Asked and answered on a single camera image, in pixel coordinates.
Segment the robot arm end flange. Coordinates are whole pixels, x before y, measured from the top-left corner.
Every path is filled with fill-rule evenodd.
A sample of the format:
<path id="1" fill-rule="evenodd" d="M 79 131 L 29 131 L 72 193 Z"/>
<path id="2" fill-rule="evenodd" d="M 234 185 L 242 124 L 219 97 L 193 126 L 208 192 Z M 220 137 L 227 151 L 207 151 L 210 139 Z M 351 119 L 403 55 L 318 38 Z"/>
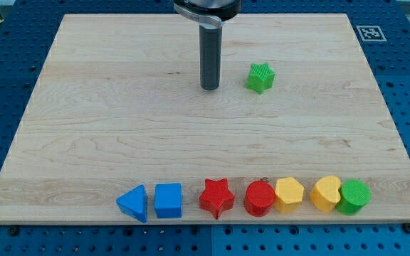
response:
<path id="1" fill-rule="evenodd" d="M 207 29 L 222 28 L 241 11 L 241 0 L 174 0 L 174 10 Z"/>

